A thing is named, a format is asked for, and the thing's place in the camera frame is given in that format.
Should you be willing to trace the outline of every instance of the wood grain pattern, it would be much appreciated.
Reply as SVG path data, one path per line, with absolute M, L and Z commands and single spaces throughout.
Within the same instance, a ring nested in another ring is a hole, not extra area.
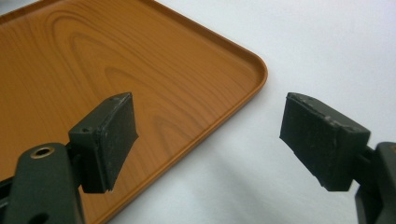
M 115 190 L 82 194 L 108 220 L 250 99 L 260 58 L 155 2 L 38 2 L 0 17 L 0 179 L 19 155 L 131 91 L 139 139 Z

